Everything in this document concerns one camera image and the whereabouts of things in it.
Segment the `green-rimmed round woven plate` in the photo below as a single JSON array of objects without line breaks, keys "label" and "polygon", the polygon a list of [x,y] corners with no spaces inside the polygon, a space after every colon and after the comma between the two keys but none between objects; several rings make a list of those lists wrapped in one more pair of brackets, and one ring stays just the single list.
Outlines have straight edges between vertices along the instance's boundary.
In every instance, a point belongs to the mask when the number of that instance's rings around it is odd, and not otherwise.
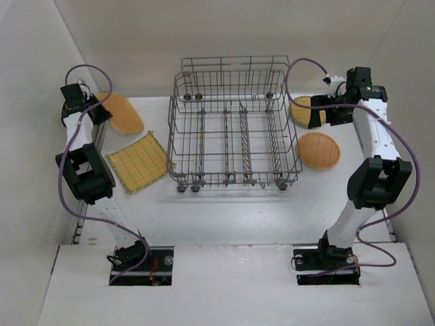
[{"label": "green-rimmed round woven plate", "polygon": [[[294,102],[301,105],[310,106],[311,96],[298,96],[294,99]],[[310,109],[305,109],[298,105],[295,105],[294,103],[290,105],[290,109],[292,112],[292,117],[294,118],[294,122],[305,129],[309,128],[309,121],[313,112],[319,113],[320,126],[323,126],[326,123],[325,111],[312,111]]]}]

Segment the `orange oval woven plate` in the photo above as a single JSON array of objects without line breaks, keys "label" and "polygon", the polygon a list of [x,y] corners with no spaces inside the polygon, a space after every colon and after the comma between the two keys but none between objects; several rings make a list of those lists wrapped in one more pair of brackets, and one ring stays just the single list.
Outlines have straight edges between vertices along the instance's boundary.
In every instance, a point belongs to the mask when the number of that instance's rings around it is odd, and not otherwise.
[{"label": "orange oval woven plate", "polygon": [[111,113],[110,124],[120,134],[130,135],[144,131],[143,120],[127,98],[113,93],[103,102],[103,106]]}]

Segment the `yellow square woven plate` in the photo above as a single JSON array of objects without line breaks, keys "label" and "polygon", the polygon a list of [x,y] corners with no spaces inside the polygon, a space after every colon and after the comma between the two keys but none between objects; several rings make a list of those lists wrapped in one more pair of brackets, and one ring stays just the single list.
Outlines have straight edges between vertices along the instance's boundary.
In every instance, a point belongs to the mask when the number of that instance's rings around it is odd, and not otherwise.
[{"label": "yellow square woven plate", "polygon": [[167,152],[149,131],[131,145],[106,155],[128,195],[141,191],[168,174]]}]

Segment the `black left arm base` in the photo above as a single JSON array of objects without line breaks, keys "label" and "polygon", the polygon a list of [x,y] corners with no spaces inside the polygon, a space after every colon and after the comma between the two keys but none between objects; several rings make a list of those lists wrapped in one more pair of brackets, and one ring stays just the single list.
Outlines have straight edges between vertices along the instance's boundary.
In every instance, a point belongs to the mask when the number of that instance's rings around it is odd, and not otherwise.
[{"label": "black left arm base", "polygon": [[109,286],[171,286],[174,264],[174,247],[152,247],[147,259],[134,270],[125,269],[135,265],[140,259],[111,267]]}]

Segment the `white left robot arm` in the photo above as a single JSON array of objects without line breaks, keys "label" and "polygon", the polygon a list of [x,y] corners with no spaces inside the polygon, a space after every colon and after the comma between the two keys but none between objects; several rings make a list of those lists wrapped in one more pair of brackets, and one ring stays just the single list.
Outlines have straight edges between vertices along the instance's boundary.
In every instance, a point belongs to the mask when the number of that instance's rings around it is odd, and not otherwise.
[{"label": "white left robot arm", "polygon": [[116,182],[92,131],[112,114],[86,84],[68,84],[60,88],[64,96],[61,121],[67,130],[67,144],[56,156],[59,172],[76,199],[92,206],[98,217],[80,215],[80,219],[104,223],[116,241],[113,255],[107,259],[127,272],[143,264],[150,248],[139,232],[133,231],[118,208],[114,197]]}]

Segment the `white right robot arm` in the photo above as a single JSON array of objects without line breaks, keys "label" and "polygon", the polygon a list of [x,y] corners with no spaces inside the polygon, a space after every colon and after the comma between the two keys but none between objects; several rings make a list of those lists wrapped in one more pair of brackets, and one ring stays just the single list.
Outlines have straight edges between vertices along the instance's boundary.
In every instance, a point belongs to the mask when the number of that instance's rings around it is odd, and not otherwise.
[{"label": "white right robot arm", "polygon": [[387,123],[387,93],[372,83],[368,67],[355,67],[345,77],[325,77],[329,91],[314,96],[309,128],[320,125],[320,112],[331,126],[353,124],[363,162],[347,183],[348,201],[335,224],[319,240],[315,258],[322,264],[347,262],[356,234],[367,221],[394,203],[413,167],[404,161]]}]

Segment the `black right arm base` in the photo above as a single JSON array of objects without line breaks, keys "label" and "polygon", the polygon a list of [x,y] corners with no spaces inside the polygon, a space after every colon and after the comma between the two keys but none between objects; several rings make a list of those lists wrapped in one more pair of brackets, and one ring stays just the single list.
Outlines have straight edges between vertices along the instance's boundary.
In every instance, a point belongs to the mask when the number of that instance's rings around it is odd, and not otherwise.
[{"label": "black right arm base", "polygon": [[296,247],[293,254],[298,285],[360,284],[360,269],[355,266],[352,249],[339,249],[338,255],[329,255],[314,247]]}]

